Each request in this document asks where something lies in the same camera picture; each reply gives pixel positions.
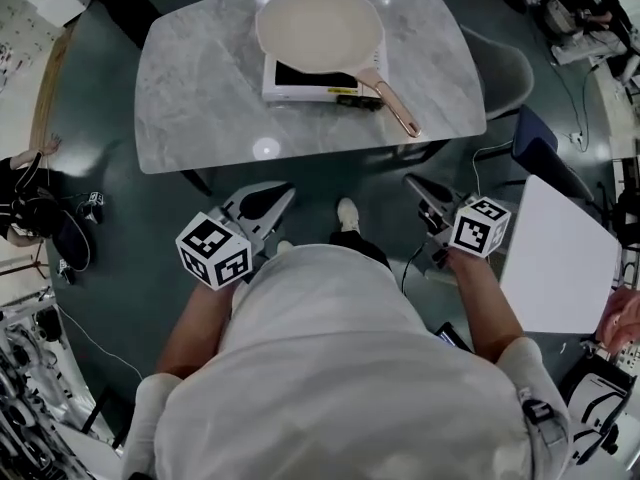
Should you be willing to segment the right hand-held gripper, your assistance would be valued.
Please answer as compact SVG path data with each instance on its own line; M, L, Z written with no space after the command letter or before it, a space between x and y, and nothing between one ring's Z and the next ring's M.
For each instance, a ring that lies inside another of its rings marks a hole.
M448 186L412 173L403 182L418 195L419 217L439 246L483 260L501 246L511 220L511 212L503 205L481 197L457 208L459 194Z

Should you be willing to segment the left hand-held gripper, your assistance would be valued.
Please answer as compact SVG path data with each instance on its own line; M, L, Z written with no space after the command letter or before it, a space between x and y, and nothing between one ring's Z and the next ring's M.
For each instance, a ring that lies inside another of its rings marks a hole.
M199 212L175 240L183 267L211 289L249 274L295 194L290 182L261 182L238 189L209 213Z

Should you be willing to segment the white portable gas stove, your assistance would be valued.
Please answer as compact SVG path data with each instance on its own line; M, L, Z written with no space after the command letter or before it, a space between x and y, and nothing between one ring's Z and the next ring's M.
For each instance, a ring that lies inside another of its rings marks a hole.
M262 97L267 102L315 102L378 111L380 96L345 73L310 74L297 71L266 55Z

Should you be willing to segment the cream frying pan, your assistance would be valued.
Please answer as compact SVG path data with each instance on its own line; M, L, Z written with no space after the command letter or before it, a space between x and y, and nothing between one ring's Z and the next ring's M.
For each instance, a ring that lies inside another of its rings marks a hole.
M382 99L407 135L421 127L386 79L370 64L385 41L368 0L269 0L255 16L262 51L307 74L343 73Z

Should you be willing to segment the person's left forearm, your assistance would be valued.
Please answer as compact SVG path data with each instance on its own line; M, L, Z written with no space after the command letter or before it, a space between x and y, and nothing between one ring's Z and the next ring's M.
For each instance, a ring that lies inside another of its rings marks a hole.
M218 291L199 283L172 329L156 372L186 379L217 353L238 282Z

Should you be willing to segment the person's right forearm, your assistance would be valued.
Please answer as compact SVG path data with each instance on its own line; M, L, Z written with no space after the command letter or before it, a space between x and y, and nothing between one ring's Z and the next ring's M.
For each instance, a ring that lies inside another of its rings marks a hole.
M475 352L496 363L524 331L485 259L449 248L446 263L457 282Z

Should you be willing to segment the person's white right shoe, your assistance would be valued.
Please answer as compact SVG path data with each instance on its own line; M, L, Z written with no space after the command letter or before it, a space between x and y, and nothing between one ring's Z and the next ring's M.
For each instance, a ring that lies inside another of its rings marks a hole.
M360 232L359 212L350 198L343 197L339 200L336 213L342 232Z

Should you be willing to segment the person's black trousers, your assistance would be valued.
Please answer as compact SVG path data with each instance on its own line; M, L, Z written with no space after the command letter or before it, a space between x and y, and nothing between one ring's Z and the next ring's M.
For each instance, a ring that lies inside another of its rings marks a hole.
M373 243L365 240L358 231L336 231L330 235L331 245L354 250L391 269L386 254Z

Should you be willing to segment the grey marble table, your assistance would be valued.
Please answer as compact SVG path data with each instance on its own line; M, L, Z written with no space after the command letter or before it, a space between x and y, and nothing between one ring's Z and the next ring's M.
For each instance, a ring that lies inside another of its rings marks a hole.
M256 13L269 0L203 0L150 28L135 88L138 161L147 174L404 146L391 112L269 103ZM483 134L483 94L443 0L368 0L385 29L395 92L430 143Z

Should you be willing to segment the dark blue chair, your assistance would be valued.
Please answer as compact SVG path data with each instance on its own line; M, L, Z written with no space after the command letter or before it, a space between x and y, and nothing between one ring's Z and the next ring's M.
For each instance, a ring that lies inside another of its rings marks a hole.
M558 140L553 131L526 105L520 108L517 116L511 156L529 174L542 179L564 196L594 202L586 183L559 156Z

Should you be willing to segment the small white table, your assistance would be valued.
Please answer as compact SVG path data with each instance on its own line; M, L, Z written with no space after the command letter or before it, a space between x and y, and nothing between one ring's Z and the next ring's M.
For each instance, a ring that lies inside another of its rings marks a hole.
M619 261L616 238L576 203L526 180L500 285L527 332L590 334Z

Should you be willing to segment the black tablet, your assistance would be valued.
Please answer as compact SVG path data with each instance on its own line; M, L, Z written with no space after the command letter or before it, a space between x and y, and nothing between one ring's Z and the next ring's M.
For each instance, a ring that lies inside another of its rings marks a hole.
M458 349L471 353L472 350L467 346L465 341L456 332L454 326L450 322L443 323L436 331L435 335L442 341Z

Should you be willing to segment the grey shell chair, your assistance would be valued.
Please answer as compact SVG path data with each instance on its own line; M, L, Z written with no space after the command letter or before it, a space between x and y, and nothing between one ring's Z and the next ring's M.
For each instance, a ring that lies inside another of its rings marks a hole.
M516 47L460 28L481 81L486 119L517 114L535 84L528 58Z

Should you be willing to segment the person's white shirt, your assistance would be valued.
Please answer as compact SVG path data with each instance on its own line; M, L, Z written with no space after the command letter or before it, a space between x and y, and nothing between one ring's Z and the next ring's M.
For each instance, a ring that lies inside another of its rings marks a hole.
M136 393L121 480L560 480L567 407L535 341L428 331L390 269L294 246L237 288L216 355Z

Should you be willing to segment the white and black machine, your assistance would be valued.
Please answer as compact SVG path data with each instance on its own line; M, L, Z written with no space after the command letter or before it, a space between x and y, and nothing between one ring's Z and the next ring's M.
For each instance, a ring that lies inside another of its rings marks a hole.
M618 451L617 419L628 405L636 379L590 354L585 354L562 379L559 391L569 411L573 434L571 466L585 464L598 450L609 455Z

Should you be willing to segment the cluttered white rack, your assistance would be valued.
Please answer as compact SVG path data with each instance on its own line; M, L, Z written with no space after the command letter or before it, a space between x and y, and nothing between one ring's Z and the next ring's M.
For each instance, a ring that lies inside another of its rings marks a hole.
M93 394L50 290L0 305L0 480L119 480L129 407Z

